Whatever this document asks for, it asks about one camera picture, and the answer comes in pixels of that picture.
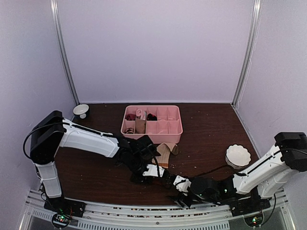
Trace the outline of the striped beige green sock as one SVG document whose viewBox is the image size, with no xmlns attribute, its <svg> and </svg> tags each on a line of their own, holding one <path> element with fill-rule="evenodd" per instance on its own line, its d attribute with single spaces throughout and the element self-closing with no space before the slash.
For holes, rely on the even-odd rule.
<svg viewBox="0 0 307 230">
<path fill-rule="evenodd" d="M 156 156 L 158 164 L 168 169 L 170 155 L 178 155 L 178 146 L 175 143 L 161 143 L 156 148 L 159 156 Z"/>
</svg>

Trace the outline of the pink divided organizer box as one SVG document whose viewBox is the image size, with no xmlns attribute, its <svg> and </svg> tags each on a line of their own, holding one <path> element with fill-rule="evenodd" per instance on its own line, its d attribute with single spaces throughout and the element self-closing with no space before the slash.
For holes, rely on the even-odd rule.
<svg viewBox="0 0 307 230">
<path fill-rule="evenodd" d="M 145 134 L 126 134 L 126 128 L 134 127 L 134 121 L 127 121 L 125 116 L 135 113 L 137 109 L 142 109 L 157 116 L 157 121 L 146 120 Z M 154 144 L 179 143 L 183 133 L 180 109 L 175 105 L 129 105 L 125 109 L 121 133 L 127 138 L 139 139 L 147 135 Z"/>
</svg>

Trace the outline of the argyle black red orange sock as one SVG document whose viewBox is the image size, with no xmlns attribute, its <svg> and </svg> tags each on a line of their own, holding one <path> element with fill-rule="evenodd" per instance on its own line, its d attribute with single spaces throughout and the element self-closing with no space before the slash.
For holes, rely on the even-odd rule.
<svg viewBox="0 0 307 230">
<path fill-rule="evenodd" d="M 158 119 L 157 119 L 157 116 L 156 115 L 154 115 L 154 114 L 151 114 L 151 113 L 149 113 L 148 115 L 147 115 L 147 121 L 157 121 Z"/>
</svg>

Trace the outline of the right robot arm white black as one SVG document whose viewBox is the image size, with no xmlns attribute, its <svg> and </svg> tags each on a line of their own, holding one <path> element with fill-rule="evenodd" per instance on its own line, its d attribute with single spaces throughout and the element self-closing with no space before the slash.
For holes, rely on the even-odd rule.
<svg viewBox="0 0 307 230">
<path fill-rule="evenodd" d="M 177 205 L 191 207 L 212 203 L 231 208 L 233 216 L 270 207 L 270 199 L 295 174 L 307 170 L 307 136 L 303 132 L 280 132 L 270 150 L 244 170 L 216 181 L 178 176 L 173 185 L 179 191 L 171 196 Z"/>
</svg>

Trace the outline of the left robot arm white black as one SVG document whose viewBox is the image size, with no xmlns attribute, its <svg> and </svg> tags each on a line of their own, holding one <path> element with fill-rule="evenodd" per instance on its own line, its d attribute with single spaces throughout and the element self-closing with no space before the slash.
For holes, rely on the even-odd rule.
<svg viewBox="0 0 307 230">
<path fill-rule="evenodd" d="M 82 216 L 85 204 L 73 204 L 64 198 L 59 181 L 55 156 L 59 148 L 73 148 L 93 152 L 107 158 L 116 158 L 126 165 L 135 180 L 148 183 L 153 177 L 171 187 L 175 176 L 163 168 L 155 155 L 156 146 L 145 135 L 139 139 L 100 132 L 78 125 L 55 110 L 45 117 L 26 136 L 24 143 L 31 140 L 30 152 L 25 156 L 36 167 L 46 193 L 45 204 L 51 210 L 62 215 Z"/>
</svg>

